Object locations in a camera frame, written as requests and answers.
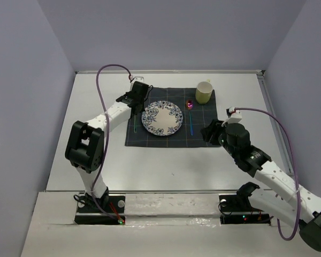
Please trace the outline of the iridescent fork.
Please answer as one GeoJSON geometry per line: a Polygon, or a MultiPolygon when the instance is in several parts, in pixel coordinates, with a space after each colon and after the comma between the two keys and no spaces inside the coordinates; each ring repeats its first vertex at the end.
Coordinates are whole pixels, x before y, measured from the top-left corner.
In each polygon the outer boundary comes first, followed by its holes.
{"type": "Polygon", "coordinates": [[[133,132],[136,133],[137,129],[137,115],[134,116],[134,123],[133,123],[133,132]]]}

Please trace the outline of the dark checked cloth placemat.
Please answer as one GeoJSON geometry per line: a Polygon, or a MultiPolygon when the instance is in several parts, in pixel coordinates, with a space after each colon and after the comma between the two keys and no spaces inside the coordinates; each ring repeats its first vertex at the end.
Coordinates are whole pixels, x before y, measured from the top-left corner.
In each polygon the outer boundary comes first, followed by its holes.
{"type": "Polygon", "coordinates": [[[141,122],[141,114],[137,115],[137,129],[133,132],[134,118],[128,121],[125,146],[149,148],[197,148],[210,147],[203,141],[200,129],[208,126],[213,119],[218,118],[215,92],[212,92],[207,104],[198,104],[195,100],[195,88],[159,88],[155,87],[149,95],[144,106],[147,107],[155,101],[169,101],[176,104],[184,115],[181,128],[173,135],[160,137],[149,133],[141,122]],[[192,100],[191,110],[193,132],[190,134],[189,113],[186,101],[192,100]]]}

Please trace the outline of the blue floral plate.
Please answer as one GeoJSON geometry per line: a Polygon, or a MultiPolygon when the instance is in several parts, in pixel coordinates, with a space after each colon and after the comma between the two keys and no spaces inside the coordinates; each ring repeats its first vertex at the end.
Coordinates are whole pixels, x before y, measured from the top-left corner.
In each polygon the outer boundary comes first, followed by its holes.
{"type": "Polygon", "coordinates": [[[144,128],[149,133],[160,137],[175,134],[181,128],[183,119],[181,109],[169,101],[152,102],[141,115],[144,128]]]}

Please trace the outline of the iridescent spoon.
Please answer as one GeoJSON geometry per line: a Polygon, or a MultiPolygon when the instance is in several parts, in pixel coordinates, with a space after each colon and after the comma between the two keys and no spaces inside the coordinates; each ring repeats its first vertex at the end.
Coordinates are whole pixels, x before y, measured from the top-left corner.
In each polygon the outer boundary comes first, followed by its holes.
{"type": "Polygon", "coordinates": [[[192,123],[192,115],[191,115],[191,110],[193,108],[192,100],[186,101],[186,107],[187,107],[188,113],[189,113],[190,134],[191,134],[191,136],[193,136],[194,132],[193,132],[193,123],[192,123]]]}

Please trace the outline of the cream yellow mug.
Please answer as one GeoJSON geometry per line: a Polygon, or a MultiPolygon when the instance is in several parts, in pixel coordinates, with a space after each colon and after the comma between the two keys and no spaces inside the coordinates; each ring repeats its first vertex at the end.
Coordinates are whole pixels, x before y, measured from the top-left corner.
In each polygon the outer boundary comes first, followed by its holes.
{"type": "Polygon", "coordinates": [[[213,86],[210,81],[199,82],[196,86],[195,99],[199,104],[207,104],[210,100],[213,86]]]}

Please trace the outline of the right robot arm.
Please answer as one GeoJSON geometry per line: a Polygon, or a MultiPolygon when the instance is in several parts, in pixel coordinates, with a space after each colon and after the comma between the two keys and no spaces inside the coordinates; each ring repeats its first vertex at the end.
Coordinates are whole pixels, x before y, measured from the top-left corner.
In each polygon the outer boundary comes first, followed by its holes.
{"type": "Polygon", "coordinates": [[[268,186],[266,193],[259,187],[235,197],[236,205],[264,210],[293,228],[298,228],[302,240],[315,251],[321,252],[321,197],[309,192],[282,171],[271,157],[253,146],[250,134],[239,123],[224,124],[214,119],[201,129],[205,142],[222,146],[236,166],[268,186]]]}

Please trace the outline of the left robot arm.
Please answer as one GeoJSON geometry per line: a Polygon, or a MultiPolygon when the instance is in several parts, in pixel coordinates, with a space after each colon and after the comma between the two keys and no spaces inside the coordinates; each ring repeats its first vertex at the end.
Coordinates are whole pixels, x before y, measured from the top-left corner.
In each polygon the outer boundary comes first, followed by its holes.
{"type": "Polygon", "coordinates": [[[121,123],[144,111],[144,103],[153,90],[140,81],[131,82],[130,91],[97,117],[76,121],[71,128],[65,158],[76,168],[85,186],[85,196],[95,211],[103,211],[109,201],[109,189],[101,172],[106,158],[110,132],[121,123]]]}

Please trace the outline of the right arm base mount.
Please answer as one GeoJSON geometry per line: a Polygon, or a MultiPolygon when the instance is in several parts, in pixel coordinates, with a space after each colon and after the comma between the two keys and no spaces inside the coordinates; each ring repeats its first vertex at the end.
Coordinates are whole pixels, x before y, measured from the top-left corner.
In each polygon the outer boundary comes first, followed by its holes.
{"type": "Polygon", "coordinates": [[[271,224],[272,216],[251,206],[249,198],[260,187],[252,182],[242,185],[234,194],[219,196],[218,209],[222,225],[271,224]]]}

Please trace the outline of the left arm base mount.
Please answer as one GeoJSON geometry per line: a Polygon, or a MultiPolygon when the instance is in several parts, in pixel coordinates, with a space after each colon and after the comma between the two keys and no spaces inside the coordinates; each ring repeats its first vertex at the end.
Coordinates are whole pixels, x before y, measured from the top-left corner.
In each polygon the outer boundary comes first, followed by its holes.
{"type": "Polygon", "coordinates": [[[74,222],[77,225],[125,225],[124,195],[111,195],[104,207],[98,208],[91,196],[79,193],[73,196],[77,202],[74,222]]]}

